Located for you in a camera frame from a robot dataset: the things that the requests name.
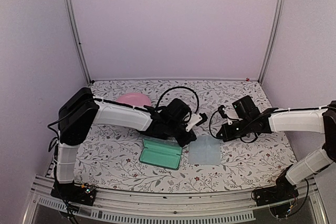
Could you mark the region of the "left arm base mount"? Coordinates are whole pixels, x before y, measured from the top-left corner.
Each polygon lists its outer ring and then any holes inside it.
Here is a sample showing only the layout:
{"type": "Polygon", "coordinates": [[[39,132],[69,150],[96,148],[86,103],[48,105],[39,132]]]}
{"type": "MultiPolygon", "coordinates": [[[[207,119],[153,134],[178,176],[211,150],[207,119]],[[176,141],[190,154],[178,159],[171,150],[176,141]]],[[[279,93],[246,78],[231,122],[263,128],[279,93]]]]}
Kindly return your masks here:
{"type": "Polygon", "coordinates": [[[96,193],[96,186],[92,184],[76,185],[74,182],[61,184],[56,180],[50,195],[66,202],[93,206],[96,193]]]}

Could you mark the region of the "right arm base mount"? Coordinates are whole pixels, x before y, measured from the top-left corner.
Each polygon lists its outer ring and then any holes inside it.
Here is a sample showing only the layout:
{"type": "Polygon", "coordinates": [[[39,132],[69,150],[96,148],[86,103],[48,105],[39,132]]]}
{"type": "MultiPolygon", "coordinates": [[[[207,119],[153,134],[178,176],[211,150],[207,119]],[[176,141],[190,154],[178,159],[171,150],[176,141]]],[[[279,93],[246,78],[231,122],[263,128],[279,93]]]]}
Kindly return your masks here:
{"type": "Polygon", "coordinates": [[[287,181],[282,174],[276,179],[276,184],[271,187],[258,187],[251,193],[251,198],[257,206],[274,204],[277,202],[294,199],[299,196],[296,185],[287,181]]]}

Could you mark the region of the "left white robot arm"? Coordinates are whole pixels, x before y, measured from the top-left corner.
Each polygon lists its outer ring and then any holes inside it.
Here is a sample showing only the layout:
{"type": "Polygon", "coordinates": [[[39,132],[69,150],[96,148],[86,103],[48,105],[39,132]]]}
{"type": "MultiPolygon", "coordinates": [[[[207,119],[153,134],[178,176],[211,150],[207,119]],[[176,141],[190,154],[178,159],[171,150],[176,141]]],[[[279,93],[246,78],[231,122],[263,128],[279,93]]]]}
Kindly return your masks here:
{"type": "Polygon", "coordinates": [[[178,98],[166,106],[132,106],[97,97],[90,88],[81,88],[60,108],[58,116],[55,179],[58,192],[67,200],[78,195],[72,184],[77,151],[93,124],[127,127],[162,140],[172,137],[183,147],[196,139],[192,128],[202,120],[178,98]]]}

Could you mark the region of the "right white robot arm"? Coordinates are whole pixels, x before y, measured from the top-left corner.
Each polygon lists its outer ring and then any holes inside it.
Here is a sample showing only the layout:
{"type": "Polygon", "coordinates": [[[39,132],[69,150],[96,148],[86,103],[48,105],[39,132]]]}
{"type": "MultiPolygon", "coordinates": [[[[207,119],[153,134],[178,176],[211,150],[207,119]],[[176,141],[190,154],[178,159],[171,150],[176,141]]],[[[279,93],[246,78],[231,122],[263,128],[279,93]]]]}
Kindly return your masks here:
{"type": "Polygon", "coordinates": [[[268,108],[263,112],[256,107],[250,96],[233,103],[237,118],[232,119],[224,106],[217,113],[227,120],[214,136],[223,142],[242,140],[249,134],[255,138],[265,133],[315,132],[324,135],[322,146],[304,159],[286,168],[276,180],[271,196],[284,200],[295,186],[307,177],[318,173],[335,162],[335,101],[314,108],[268,108]]]}

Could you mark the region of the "grey marbled glasses case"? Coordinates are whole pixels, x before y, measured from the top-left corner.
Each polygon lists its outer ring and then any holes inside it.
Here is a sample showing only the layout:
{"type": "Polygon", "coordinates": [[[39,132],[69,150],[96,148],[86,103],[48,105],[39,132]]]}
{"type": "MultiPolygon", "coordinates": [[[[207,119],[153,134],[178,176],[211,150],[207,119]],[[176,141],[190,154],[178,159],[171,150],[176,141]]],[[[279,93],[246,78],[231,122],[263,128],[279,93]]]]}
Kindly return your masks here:
{"type": "Polygon", "coordinates": [[[145,137],[139,161],[143,164],[178,170],[182,148],[177,142],[145,137]]]}

